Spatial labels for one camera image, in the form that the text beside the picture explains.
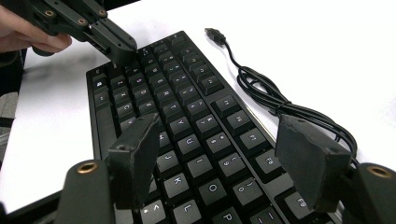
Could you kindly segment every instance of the white surface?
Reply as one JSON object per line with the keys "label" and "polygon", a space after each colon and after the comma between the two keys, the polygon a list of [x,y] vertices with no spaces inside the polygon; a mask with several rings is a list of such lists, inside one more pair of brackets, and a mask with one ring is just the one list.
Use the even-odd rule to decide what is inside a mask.
{"label": "white surface", "polygon": [[[109,12],[143,47],[184,30],[276,135],[277,120],[241,92],[225,49],[269,78],[297,105],[355,136],[361,162],[396,170],[396,7],[389,1],[142,0]],[[66,171],[92,157],[85,72],[108,60],[87,43],[49,58],[28,53],[16,120],[0,173],[8,212],[62,188]]]}

